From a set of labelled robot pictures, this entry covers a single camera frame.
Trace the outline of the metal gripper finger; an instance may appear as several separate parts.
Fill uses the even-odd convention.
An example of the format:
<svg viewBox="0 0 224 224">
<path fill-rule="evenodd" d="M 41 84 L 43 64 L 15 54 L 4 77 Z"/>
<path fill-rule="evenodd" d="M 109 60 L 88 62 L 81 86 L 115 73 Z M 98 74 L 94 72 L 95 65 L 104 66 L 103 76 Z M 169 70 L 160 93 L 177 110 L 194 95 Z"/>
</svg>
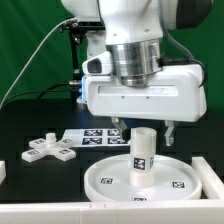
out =
<svg viewBox="0 0 224 224">
<path fill-rule="evenodd" d="M 175 122 L 174 121 L 166 121 L 166 132 L 165 132 L 165 144 L 167 146 L 171 146 L 174 143 L 174 130 L 175 130 Z"/>
<path fill-rule="evenodd" d="M 124 141 L 129 141 L 131 138 L 131 130 L 127 127 L 124 120 L 118 117 L 111 118 L 112 124 L 118 130 L 120 137 Z"/>
</svg>

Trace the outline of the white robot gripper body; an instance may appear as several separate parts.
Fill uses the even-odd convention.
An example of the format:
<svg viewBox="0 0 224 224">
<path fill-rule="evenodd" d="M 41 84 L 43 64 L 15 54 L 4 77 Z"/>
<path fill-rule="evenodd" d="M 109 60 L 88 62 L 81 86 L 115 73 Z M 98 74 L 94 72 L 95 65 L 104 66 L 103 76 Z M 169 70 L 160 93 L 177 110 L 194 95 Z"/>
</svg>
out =
<svg viewBox="0 0 224 224">
<path fill-rule="evenodd" d="M 110 75 L 84 78 L 83 99 L 95 116 L 195 122 L 206 110 L 198 64 L 164 66 L 145 87 L 120 85 Z"/>
</svg>

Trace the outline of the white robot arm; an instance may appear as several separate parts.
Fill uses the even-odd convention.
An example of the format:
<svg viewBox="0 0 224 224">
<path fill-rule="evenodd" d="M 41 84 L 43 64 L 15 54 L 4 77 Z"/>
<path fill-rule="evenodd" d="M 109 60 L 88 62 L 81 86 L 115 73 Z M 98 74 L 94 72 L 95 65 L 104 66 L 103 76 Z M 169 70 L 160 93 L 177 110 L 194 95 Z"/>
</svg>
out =
<svg viewBox="0 0 224 224">
<path fill-rule="evenodd" d="M 169 32 L 197 27 L 213 0 L 61 1 L 87 31 L 77 101 L 109 117 L 123 139 L 130 138 L 126 118 L 163 120 L 170 146 L 177 122 L 205 114 L 205 68 Z"/>
</svg>

